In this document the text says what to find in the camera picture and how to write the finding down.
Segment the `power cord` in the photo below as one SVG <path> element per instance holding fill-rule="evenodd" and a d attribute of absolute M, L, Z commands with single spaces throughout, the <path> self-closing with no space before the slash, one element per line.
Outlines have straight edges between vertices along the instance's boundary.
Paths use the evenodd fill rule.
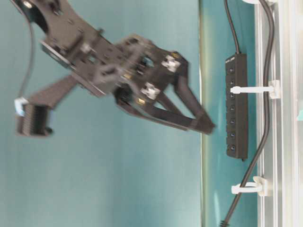
<path fill-rule="evenodd" d="M 238 41 L 238 37 L 237 37 L 235 27 L 234 27 L 233 22 L 232 22 L 232 17 L 231 17 L 231 13 L 229 11 L 229 8 L 228 8 L 227 0 L 224 0 L 224 6 L 225 6 L 225 11 L 226 11 L 226 14 L 227 14 L 228 22 L 231 26 L 232 36 L 233 36 L 233 39 L 235 41 L 236 54 L 239 54 L 240 53 L 239 41 Z"/>
<path fill-rule="evenodd" d="M 265 64 L 264 64 L 264 75 L 263 75 L 263 86 L 268 87 L 268 80 L 269 80 L 269 67 L 270 67 L 270 58 L 271 58 L 271 52 L 273 49 L 273 42 L 274 42 L 274 36 L 275 36 L 275 26 L 274 26 L 274 18 L 272 15 L 272 12 L 270 10 L 270 7 L 266 3 L 265 0 L 259 0 L 262 7 L 265 10 L 266 16 L 268 18 L 269 22 L 269 38 L 268 38 L 268 45 L 267 45 L 267 51 L 266 51 L 266 57 L 265 57 Z M 265 143 L 268 139 L 268 134 L 269 134 L 269 127 L 270 127 L 270 112 L 269 112 L 269 93 L 264 92 L 263 95 L 264 98 L 264 116 L 265 116 L 265 125 L 264 125 L 264 133 L 262 140 L 259 144 L 258 150 L 250 163 L 249 168 L 247 169 L 244 178 L 241 183 L 241 187 L 245 187 L 260 155 L 262 154 L 263 148 L 265 146 Z M 240 200 L 241 193 L 237 194 L 232 202 L 232 205 L 225 217 L 225 220 L 221 222 L 221 227 L 227 227 L 228 223 L 232 217 L 232 214 L 234 213 L 236 206 Z"/>
<path fill-rule="evenodd" d="M 19 13 L 25 18 L 26 24 L 27 24 L 28 29 L 30 31 L 30 58 L 29 58 L 29 64 L 28 64 L 27 72 L 26 72 L 26 74 L 23 78 L 21 88 L 18 92 L 18 97 L 22 97 L 23 94 L 24 94 L 24 91 L 27 87 L 27 84 L 30 80 L 30 77 L 32 75 L 32 72 L 33 72 L 34 58 L 35 58 L 35 36 L 34 36 L 33 28 L 30 24 L 30 20 L 27 17 L 27 15 L 22 11 L 20 6 L 14 0 L 10 0 L 10 2 L 16 7 L 16 9 L 19 11 Z"/>

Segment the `white cable clip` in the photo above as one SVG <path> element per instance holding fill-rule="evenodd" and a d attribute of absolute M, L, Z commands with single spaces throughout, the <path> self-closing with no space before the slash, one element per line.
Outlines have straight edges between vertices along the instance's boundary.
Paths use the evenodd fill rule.
<path fill-rule="evenodd" d="M 231 93 L 263 93 L 269 92 L 270 99 L 281 98 L 281 86 L 279 80 L 273 80 L 269 82 L 269 87 L 232 87 Z"/>
<path fill-rule="evenodd" d="M 261 197 L 268 196 L 268 181 L 259 176 L 254 176 L 253 180 L 254 182 L 248 182 L 244 188 L 240 187 L 241 184 L 232 186 L 232 194 L 257 192 Z"/>
<path fill-rule="evenodd" d="M 243 0 L 243 1 L 246 3 L 249 3 L 249 4 L 259 4 L 260 3 L 259 0 Z M 271 4 L 278 2 L 278 0 L 267 0 L 267 1 Z"/>
<path fill-rule="evenodd" d="M 28 104 L 28 101 L 23 97 L 15 99 L 16 113 L 21 117 L 24 117 L 24 115 L 25 115 L 25 112 L 23 110 L 23 105 L 26 105 L 26 104 Z"/>

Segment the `teal background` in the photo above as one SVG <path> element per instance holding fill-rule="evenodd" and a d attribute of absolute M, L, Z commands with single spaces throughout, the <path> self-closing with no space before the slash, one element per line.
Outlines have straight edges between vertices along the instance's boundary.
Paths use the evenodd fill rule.
<path fill-rule="evenodd" d="M 76 12 L 117 42 L 131 33 L 178 50 L 191 63 L 199 96 L 196 0 L 70 0 Z M 27 67 L 23 18 L 0 1 L 0 226 L 198 227 L 200 134 L 135 119 L 112 97 L 76 89 L 55 111 L 55 134 L 15 136 L 13 100 Z M 40 50 L 27 95 L 68 71 Z"/>
<path fill-rule="evenodd" d="M 248 83 L 255 85 L 254 7 L 241 0 L 229 0 L 231 15 L 242 53 L 248 57 Z M 217 125 L 214 134 L 203 139 L 204 224 L 218 226 L 234 196 L 231 186 L 241 182 L 256 152 L 256 100 L 249 95 L 249 159 L 226 156 L 225 60 L 235 53 L 223 0 L 201 0 L 201 66 L 203 102 Z M 245 194 L 231 219 L 231 226 L 257 226 L 257 196 Z"/>
<path fill-rule="evenodd" d="M 1 1 L 0 226 L 198 227 L 201 210 L 206 227 L 218 226 L 233 199 L 231 185 L 241 181 L 249 163 L 225 154 L 224 61 L 234 44 L 223 1 L 201 0 L 200 6 L 197 0 L 69 2 L 112 42 L 137 33 L 178 50 L 191 63 L 190 85 L 197 96 L 201 36 L 204 103 L 217 125 L 204 137 L 203 207 L 200 134 L 128 116 L 110 96 L 97 99 L 78 88 L 55 111 L 52 137 L 15 136 L 13 100 L 27 67 L 29 37 L 23 18 L 9 1 Z M 229 4 L 253 86 L 253 7 L 240 0 Z M 40 50 L 44 34 L 36 26 L 35 33 L 36 64 L 27 95 L 68 73 Z M 250 158 L 255 122 L 250 96 Z M 256 198 L 242 197 L 232 226 L 257 225 Z"/>

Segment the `black power strip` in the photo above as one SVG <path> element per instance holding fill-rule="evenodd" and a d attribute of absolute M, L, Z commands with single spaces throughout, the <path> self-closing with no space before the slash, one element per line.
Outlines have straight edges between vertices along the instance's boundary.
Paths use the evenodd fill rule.
<path fill-rule="evenodd" d="M 248 95 L 233 94 L 235 86 L 247 87 L 247 56 L 235 54 L 225 62 L 227 155 L 245 160 L 248 157 Z"/>

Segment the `robotic arm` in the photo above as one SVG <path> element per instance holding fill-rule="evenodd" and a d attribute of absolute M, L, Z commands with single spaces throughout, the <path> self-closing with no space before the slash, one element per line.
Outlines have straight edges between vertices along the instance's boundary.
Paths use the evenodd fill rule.
<path fill-rule="evenodd" d="M 42 49 L 71 69 L 71 75 L 22 101 L 20 135 L 51 134 L 49 112 L 77 85 L 97 97 L 113 94 L 116 104 L 133 116 L 182 130 L 212 132 L 214 124 L 188 87 L 188 62 L 178 52 L 160 49 L 138 35 L 111 44 L 67 0 L 15 2 L 45 32 Z M 169 85 L 194 118 L 184 116 L 165 95 Z M 156 103 L 166 110 L 155 107 Z"/>

